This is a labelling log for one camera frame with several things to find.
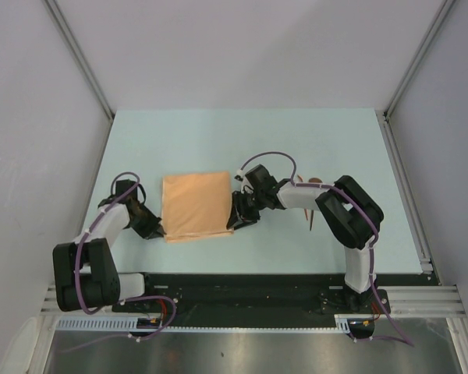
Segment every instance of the tan cloth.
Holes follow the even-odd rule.
[[[231,235],[227,221],[232,196],[227,171],[167,175],[163,178],[163,228],[166,242]]]

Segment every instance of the metal floor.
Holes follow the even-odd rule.
[[[378,321],[376,334],[392,333]],[[105,333],[55,333],[45,374],[130,373],[461,373],[445,319],[404,319],[416,348],[354,344],[342,334],[162,333],[147,342],[117,337],[61,353]]]

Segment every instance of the purple cable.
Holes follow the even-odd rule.
[[[407,335],[402,331],[402,329],[399,326],[397,326],[397,323],[395,323],[393,318],[390,316],[390,313],[388,313],[387,309],[385,308],[385,306],[381,302],[380,296],[378,295],[378,290],[376,289],[376,286],[374,285],[374,279],[373,279],[374,245],[376,244],[376,242],[379,239],[379,233],[378,233],[378,230],[377,230],[376,226],[374,226],[373,222],[371,221],[371,219],[367,216],[367,214],[360,208],[360,206],[350,196],[348,196],[346,193],[344,193],[341,189],[338,189],[338,188],[334,187],[333,185],[326,185],[326,184],[322,184],[322,183],[296,183],[295,186],[296,187],[314,187],[314,188],[317,188],[317,189],[330,189],[330,190],[338,193],[346,201],[348,201],[350,204],[352,204],[352,206],[357,210],[357,212],[359,212],[360,216],[367,222],[367,224],[369,225],[369,227],[373,231],[374,239],[372,241],[370,241],[369,244],[368,244],[369,256],[370,256],[369,283],[371,285],[371,290],[373,291],[373,295],[376,298],[378,304],[380,305],[380,308],[381,308],[382,312],[386,315],[388,321],[391,323],[391,325],[393,326],[395,331],[397,331],[397,333],[402,337],[402,339],[400,339],[398,337],[388,337],[388,336],[383,336],[383,335],[373,337],[372,339],[369,339],[369,338],[356,339],[355,337],[353,337],[352,334],[350,334],[350,336],[354,340],[396,340],[396,341],[400,341],[400,342],[402,342],[404,344],[410,345],[411,347],[414,347],[414,343],[407,337]]]
[[[78,302],[80,303],[81,309],[89,315],[97,313],[101,308],[96,308],[93,310],[89,310],[87,307],[87,304],[85,304],[85,301],[83,300],[83,294],[81,292],[81,283],[80,283],[80,260],[81,260],[81,252],[83,250],[83,244],[85,244],[85,241],[89,237],[90,233],[97,227],[99,222],[101,222],[102,217],[110,210],[112,209],[119,201],[125,199],[134,189],[137,188],[137,186],[140,183],[140,178],[137,174],[131,172],[131,171],[124,171],[123,173],[120,173],[116,175],[116,177],[113,179],[111,183],[111,191],[113,191],[113,187],[116,183],[116,181],[122,177],[123,175],[132,175],[136,179],[136,183],[132,185],[125,193],[123,193],[121,196],[118,196],[116,199],[113,200],[111,204],[105,209],[105,212],[100,212],[99,215],[95,218],[94,222],[90,225],[88,228],[88,231],[85,231],[85,234],[80,239],[80,243],[78,243],[78,247],[76,248],[76,258],[75,258],[75,289],[76,289],[76,296],[78,297]]]
[[[156,331],[152,332],[151,334],[147,335],[146,337],[140,337],[140,341],[145,341],[145,340],[152,339],[153,337],[158,335],[160,332],[162,332],[165,328],[170,326],[170,323],[172,323],[172,321],[174,320],[174,318],[176,316],[176,313],[177,313],[177,306],[175,305],[173,300],[171,300],[168,296],[140,296],[140,297],[137,297],[137,298],[128,298],[128,299],[126,299],[126,302],[140,302],[140,301],[143,301],[143,300],[165,300],[165,301],[169,302],[170,304],[172,304],[173,310],[172,310],[172,315],[170,316],[168,321],[166,321],[166,323],[161,325]],[[100,343],[102,341],[112,339],[113,337],[128,337],[128,334],[126,334],[126,333],[114,333],[114,334],[111,334],[111,335],[106,335],[104,337],[99,337],[97,339],[88,341],[87,343],[83,343],[83,344],[77,345],[75,347],[71,347],[71,348],[62,350],[61,353],[70,353],[70,352],[73,352],[73,351],[77,351],[77,350],[79,350],[81,348],[86,348],[86,347],[89,347],[89,346],[91,346],[93,344]]]
[[[269,150],[268,152],[262,152],[262,153],[259,153],[259,154],[255,154],[253,157],[249,158],[244,164],[243,166],[241,167],[240,170],[244,170],[244,168],[253,160],[255,160],[256,158],[259,158],[259,157],[262,157],[262,156],[266,156],[268,154],[279,154],[281,156],[284,156],[286,158],[289,158],[289,160],[292,162],[293,164],[293,171],[291,172],[291,177],[289,177],[289,181],[291,182],[292,185],[295,185],[295,181],[294,181],[294,178],[295,178],[295,174],[296,174],[296,162],[295,162],[295,159],[291,156],[289,156],[287,153],[284,153],[284,152],[280,152],[278,150]]]

